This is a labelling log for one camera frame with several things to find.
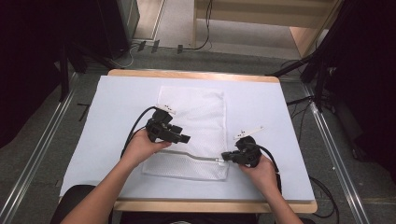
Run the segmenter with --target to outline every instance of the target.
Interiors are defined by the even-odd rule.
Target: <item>textured white cloth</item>
[[[162,86],[158,104],[176,110],[170,123],[183,128],[182,133],[191,137],[188,144],[173,144],[169,150],[221,159],[221,152],[227,150],[223,91]],[[145,161],[142,172],[175,178],[221,180],[227,177],[228,164],[160,152]]]

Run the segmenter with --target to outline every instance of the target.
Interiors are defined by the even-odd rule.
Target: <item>floor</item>
[[[191,27],[187,20],[175,18],[177,13],[188,15],[186,8],[190,8],[191,1],[166,0],[161,23],[155,39],[159,39],[160,46],[175,47],[178,44],[191,44]],[[198,41],[205,39],[204,21],[200,21]],[[150,53],[150,49],[137,52],[132,51],[133,65],[128,69],[170,69],[184,71],[212,71],[237,74],[269,74],[277,71],[288,60],[300,59],[297,49],[293,45],[289,28],[275,26],[261,26],[211,22],[210,45],[202,51],[190,51],[177,54],[175,49],[159,49],[157,53]],[[131,61],[129,55],[119,59],[119,63]],[[43,161],[37,167],[35,176],[20,201],[11,223],[48,223],[58,202],[58,195],[64,172],[76,148],[79,135],[84,126],[84,119],[80,118],[85,109],[78,104],[90,104],[95,93],[95,87],[101,75],[107,70],[95,62],[89,62],[87,74],[79,75],[76,92],[71,100],[56,134],[51,138],[49,148]],[[295,77],[298,71],[281,78],[285,100],[295,100],[305,96],[302,84]],[[23,127],[19,135],[9,145],[0,150],[0,204],[5,204],[7,196],[22,173],[25,164],[35,151],[35,145],[45,131],[50,117],[58,106],[60,90],[53,92],[44,104],[36,111]],[[305,105],[298,105],[297,110]],[[396,223],[396,187],[390,180],[385,169],[375,162],[356,161],[343,128],[337,117],[325,109],[323,116],[332,131],[336,145],[343,162],[350,174],[363,203],[363,207],[371,223]],[[332,192],[340,209],[340,223],[365,223],[356,220],[351,212],[345,191],[340,185],[339,176],[334,171],[332,159],[325,147],[322,136],[318,131],[312,111],[306,115],[300,114],[293,120],[296,135],[302,130],[300,148],[309,174],[321,180]],[[318,213],[325,215],[332,210],[330,200],[323,192],[314,186],[318,200]],[[314,219],[317,223],[335,223],[335,216],[320,219],[312,215],[302,215]],[[273,223],[271,215],[262,216],[262,223]]]

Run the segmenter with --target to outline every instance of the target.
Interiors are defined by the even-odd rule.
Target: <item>gray carpet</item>
[[[280,65],[285,62],[285,60],[274,58],[211,52],[186,51],[176,54],[175,49],[159,49],[157,53],[151,54],[149,47],[141,52],[134,51],[133,55],[134,63],[128,69],[169,69],[263,75],[277,71]],[[125,56],[124,59],[119,60],[119,63],[128,63],[128,60],[128,57]],[[89,62],[89,65],[87,74],[80,75],[75,96],[12,223],[48,223],[50,221],[60,191],[60,185],[57,185],[57,182],[64,176],[85,121],[85,119],[78,121],[84,110],[84,107],[78,103],[91,103],[99,76],[107,73],[107,70],[98,63]],[[294,71],[293,74],[291,77],[295,77],[298,72]],[[281,86],[286,101],[304,97],[303,87],[299,82],[282,81]],[[59,96],[60,91],[57,89],[29,119],[17,138],[0,149],[1,204],[4,204],[10,189],[34,150],[35,144],[58,104]],[[305,104],[301,103],[297,110],[304,109]],[[396,211],[396,202],[394,202],[396,188],[390,181],[388,173],[376,163],[355,161],[336,116],[327,110],[324,110],[324,113],[372,223],[396,223],[396,216],[393,215]],[[293,121],[297,135],[301,117],[302,114]],[[332,168],[332,162],[317,124],[309,110],[304,116],[300,146],[308,173],[322,181],[332,192],[340,210],[340,223],[354,223],[347,199]],[[316,186],[314,186],[314,192],[318,199],[318,213],[326,215],[331,212],[332,205],[327,197]],[[312,218],[317,223],[335,223],[335,216],[326,219],[319,219],[312,215],[302,215],[302,217]],[[273,223],[270,215],[263,216],[262,221]]]

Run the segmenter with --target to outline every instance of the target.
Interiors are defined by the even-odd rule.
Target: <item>table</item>
[[[209,0],[194,0],[196,20],[205,19]],[[214,0],[211,20],[241,21],[289,26],[302,57],[309,53],[322,31],[332,24],[342,0]]]
[[[279,97],[279,94],[281,97],[283,97],[283,94],[281,93],[279,81],[275,77],[257,77],[257,76],[241,76],[241,75],[226,75],[226,74],[212,74],[212,73],[193,73],[193,72],[173,72],[173,71],[132,71],[132,70],[112,70],[108,73],[109,77],[104,77],[105,79],[109,79],[111,77],[114,77],[116,79],[116,82],[114,83],[119,83],[120,87],[117,87],[117,89],[122,89],[123,87],[121,84],[125,84],[126,80],[125,78],[122,77],[133,77],[133,81],[131,83],[134,83],[136,87],[143,88],[146,86],[147,83],[152,83],[152,85],[156,85],[156,82],[160,82],[161,85],[163,84],[168,84],[168,83],[174,83],[174,84],[180,84],[180,85],[185,85],[185,84],[190,84],[190,85],[199,85],[199,84],[206,84],[208,86],[213,85],[213,86],[224,86],[228,85],[231,86],[230,88],[234,88],[236,86],[246,86],[246,85],[267,85],[270,86],[271,88],[277,89],[277,93],[274,92],[272,95],[272,98],[276,98],[276,95]],[[101,86],[98,87],[101,88],[111,88],[111,85],[107,86]],[[81,139],[78,143],[78,148],[76,149],[75,155],[73,156],[69,168],[71,166],[77,167],[77,170],[73,173],[73,171],[70,171],[71,169],[67,169],[65,179],[64,179],[64,185],[61,190],[61,195],[68,189],[70,186],[76,185],[76,184],[97,184],[103,177],[103,175],[106,175],[106,173],[109,171],[108,169],[114,165],[114,162],[117,162],[119,159],[119,155],[113,155],[113,153],[108,154],[109,156],[105,155],[105,160],[103,161],[97,161],[100,160],[100,150],[96,152],[96,155],[98,157],[97,160],[92,160],[90,158],[79,158],[76,156],[78,153],[79,155],[82,155],[84,152],[81,150],[84,148],[84,144],[88,144],[88,148],[95,147],[91,146],[90,144],[95,144],[94,142],[89,142],[84,140],[86,139],[98,139],[96,133],[94,132],[100,132],[100,124],[97,122],[94,122],[94,114],[97,112],[97,108],[95,110],[95,107],[97,104],[95,104],[95,100],[97,97],[100,97],[100,95],[103,95],[103,92],[97,92],[95,95],[94,102],[92,103],[92,107],[90,111],[90,114],[87,118],[87,123],[86,126],[84,127],[83,134],[81,136]],[[279,102],[279,104],[274,105],[274,107],[277,108],[283,108],[282,111],[286,113],[286,104],[283,102]],[[112,110],[111,108],[109,109],[110,113],[118,113],[117,116],[108,118],[108,119],[114,119],[116,117],[122,117],[122,114],[120,114],[119,109],[118,110]],[[281,111],[276,111],[277,114],[282,114],[283,112]],[[313,196],[312,189],[309,184],[309,180],[307,179],[307,174],[306,170],[304,167],[304,162],[302,161],[301,157],[301,152],[299,151],[300,149],[298,148],[297,141],[295,139],[295,134],[294,130],[291,127],[290,123],[290,118],[289,114],[284,117],[282,116],[283,119],[285,119],[286,126],[288,126],[288,129],[283,129],[282,125],[279,125],[280,129],[285,131],[285,135],[289,137],[289,133],[291,134],[290,141],[283,141],[283,143],[290,143],[292,144],[293,150],[288,151],[291,157],[293,158],[293,161],[299,161],[298,164],[293,164],[289,166],[288,162],[290,160],[288,158],[281,159],[280,156],[278,156],[280,153],[279,151],[274,151],[274,157],[279,157],[279,160],[276,160],[278,163],[279,169],[281,172],[284,172],[281,177],[283,180],[284,186],[284,195],[285,198],[290,198],[288,202],[290,203],[291,208],[296,212],[296,213],[313,213],[317,210],[318,206],[315,201],[315,197]],[[111,127],[111,125],[106,126],[106,130],[108,132],[112,132],[113,128],[118,129],[119,127]],[[228,125],[227,129],[233,129],[233,125]],[[117,148],[119,145],[113,145],[110,144],[110,140],[106,140],[104,142],[101,142],[100,145],[102,144],[108,144],[108,146],[105,147],[110,147],[110,148]],[[270,140],[267,141],[267,144],[269,146],[271,145]],[[91,166],[89,168],[86,168],[87,166],[90,166],[89,164],[82,164],[83,162],[86,163],[96,163],[99,164],[96,166]],[[248,181],[248,178],[243,175],[239,169],[237,169],[237,166],[230,166],[230,177],[227,177],[227,180],[224,182],[194,182],[193,181],[184,181],[184,185],[181,185],[182,180],[174,180],[170,179],[166,182],[161,182],[161,185],[159,184],[153,184],[155,181],[158,181],[159,177],[150,177],[150,176],[142,176],[138,171],[134,171],[134,173],[130,176],[130,178],[127,180],[127,183],[125,184],[124,189],[122,190],[120,194],[120,198],[116,201],[115,203],[115,209],[116,210],[121,210],[121,211],[157,211],[157,212],[218,212],[218,213],[268,213],[270,212],[270,208],[267,203],[263,200],[261,197],[260,193],[254,187],[252,187],[252,184]],[[304,186],[303,188],[299,188],[296,186],[295,189],[290,190],[287,186],[290,186],[290,182],[293,179],[293,173],[294,170],[300,170],[301,172],[301,178],[299,177],[298,180],[294,180],[293,184],[301,184]],[[81,173],[86,172],[86,174],[89,174],[89,176],[86,175],[81,175]],[[220,188],[221,190],[224,190],[226,193],[228,192],[236,192],[240,188],[245,188],[246,192],[242,193],[242,196],[239,195],[227,195],[226,199],[222,198],[224,197],[223,195],[215,195],[215,197],[212,197],[210,190],[208,192],[205,192],[205,194],[208,194],[208,196],[205,198],[196,198],[195,196],[191,196],[191,198],[186,199],[183,193],[180,192],[170,192],[167,191],[166,195],[163,196],[163,193],[159,191],[166,191],[169,188],[172,188],[175,186],[175,183],[177,183],[177,187],[179,191],[182,191],[183,188],[189,188],[191,191],[194,191],[194,188],[198,189],[218,189]],[[299,191],[302,190],[302,194],[305,194],[305,200],[301,200],[299,197],[300,195],[292,195],[292,191]],[[194,195],[194,194],[200,194],[199,192],[189,192],[189,194]]]

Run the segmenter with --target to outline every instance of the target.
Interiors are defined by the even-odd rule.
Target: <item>person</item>
[[[152,143],[146,130],[140,130],[129,143],[120,161],[62,221],[62,223],[106,223],[126,179],[134,168],[159,150],[170,147],[169,142]],[[276,223],[302,223],[294,214],[276,185],[274,165],[261,156],[255,168],[240,169],[250,177],[271,207]]]

